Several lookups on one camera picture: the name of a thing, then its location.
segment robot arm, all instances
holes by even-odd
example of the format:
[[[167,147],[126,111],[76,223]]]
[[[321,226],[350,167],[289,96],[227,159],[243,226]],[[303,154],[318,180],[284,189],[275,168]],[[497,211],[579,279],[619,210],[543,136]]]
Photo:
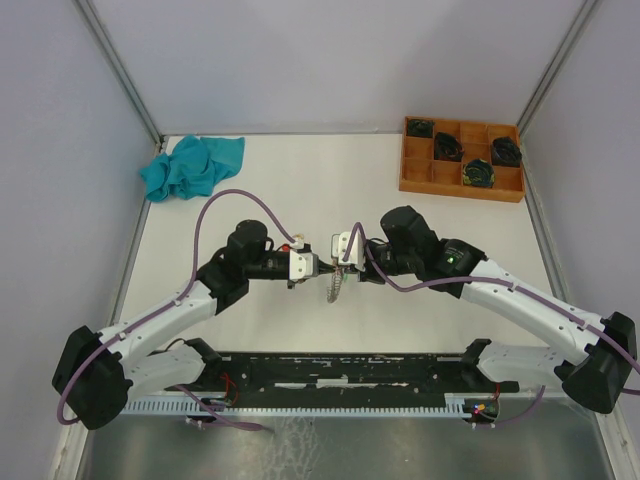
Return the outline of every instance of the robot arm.
[[[56,369],[53,386],[62,394],[80,364],[114,336],[115,342],[102,352],[75,383],[67,399],[78,418],[89,429],[97,429],[115,418],[136,398],[178,384],[190,384],[202,376],[215,376],[220,356],[203,340],[193,339],[169,350],[156,351],[183,330],[220,314],[249,291],[249,280],[284,280],[289,288],[334,267],[321,262],[310,245],[301,242],[288,251],[274,251],[267,228],[255,220],[241,222],[229,235],[227,246],[218,250],[196,275],[189,294],[175,296],[99,332],[84,326],[73,332]],[[172,308],[126,334],[129,326],[167,303]]]
[[[67,403],[87,428],[100,428],[140,396],[203,378],[217,379],[221,357],[201,339],[185,341],[170,351],[155,349],[190,326],[229,308],[248,293],[250,280],[283,280],[294,288],[308,278],[335,273],[338,269],[357,274],[360,281],[379,284],[385,283],[379,271],[384,277],[413,274],[423,282],[457,277],[493,279],[494,283],[463,280],[430,288],[488,308],[536,335],[549,347],[516,347],[475,340],[462,358],[469,366],[468,375],[463,373],[469,387],[476,388],[487,378],[493,382],[513,380],[521,384],[561,386],[569,397],[586,408],[600,413],[613,410],[631,371],[630,365],[596,334],[561,312],[570,311],[586,325],[606,333],[636,358],[635,326],[631,319],[617,312],[602,319],[526,285],[472,245],[456,239],[439,239],[411,207],[388,212],[381,226],[388,242],[374,239],[363,242],[351,238],[351,232],[335,235],[332,256],[336,266],[332,266],[321,262],[310,246],[302,242],[292,245],[289,251],[274,251],[273,241],[262,223],[241,222],[229,236],[226,247],[198,270],[189,294],[182,301],[176,297],[165,300],[160,304],[162,307],[171,302],[174,306],[153,321],[126,333],[128,326],[156,312],[158,306],[96,333],[86,326],[73,332],[56,369],[53,386],[62,394],[80,365],[92,354],[97,355],[70,389]]]
[[[586,325],[606,333],[636,358],[635,326],[631,319],[618,312],[603,319],[525,284],[468,243],[438,239],[411,207],[388,212],[380,224],[389,241],[367,241],[364,271],[358,272],[360,281],[384,282],[372,259],[387,276],[411,273],[421,281],[453,277],[502,280],[503,284],[460,282],[432,288],[502,315],[549,347],[516,347],[476,340],[463,360],[492,381],[561,386],[569,397],[586,408],[599,413],[613,410],[631,366],[597,335],[550,305],[571,312]],[[538,300],[523,292],[533,293]]]

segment metal spring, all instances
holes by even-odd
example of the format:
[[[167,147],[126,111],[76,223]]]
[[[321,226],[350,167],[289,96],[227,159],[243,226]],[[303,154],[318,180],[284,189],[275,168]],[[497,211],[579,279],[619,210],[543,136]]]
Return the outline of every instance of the metal spring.
[[[331,283],[329,284],[329,288],[327,288],[327,302],[333,303],[338,299],[343,279],[344,272],[341,268],[336,268],[331,274]]]

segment teal towel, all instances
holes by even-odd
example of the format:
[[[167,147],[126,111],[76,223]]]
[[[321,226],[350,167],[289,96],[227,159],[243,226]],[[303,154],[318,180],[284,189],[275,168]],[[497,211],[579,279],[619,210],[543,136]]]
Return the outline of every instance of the teal towel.
[[[151,202],[161,202],[169,194],[185,200],[208,197],[218,182],[240,171],[243,156],[244,138],[184,137],[170,155],[158,155],[140,170],[146,197]]]

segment cable connector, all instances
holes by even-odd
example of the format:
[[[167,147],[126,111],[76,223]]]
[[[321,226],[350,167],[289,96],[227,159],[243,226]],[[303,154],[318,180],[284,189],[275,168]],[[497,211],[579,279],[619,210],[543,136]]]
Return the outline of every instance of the cable connector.
[[[300,250],[301,248],[304,248],[304,235],[301,233],[298,233],[296,235],[293,236],[293,238],[295,239],[294,243],[289,243],[289,247],[292,248],[293,250]]]

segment wooden tray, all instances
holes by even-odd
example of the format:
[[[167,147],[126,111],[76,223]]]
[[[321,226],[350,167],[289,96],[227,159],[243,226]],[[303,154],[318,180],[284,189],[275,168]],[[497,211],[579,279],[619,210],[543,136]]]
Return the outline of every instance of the wooden tray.
[[[454,135],[464,148],[461,162],[434,160],[434,138],[407,136],[409,120],[435,122],[433,136],[438,132]],[[491,142],[499,137],[511,137],[520,147],[520,135],[515,125],[463,122],[427,117],[405,117],[402,132],[402,165],[400,190],[433,193],[452,197],[519,202],[524,197],[524,172],[519,167],[494,165],[495,183],[491,188],[472,187],[462,183],[462,167],[475,158],[491,163]]]

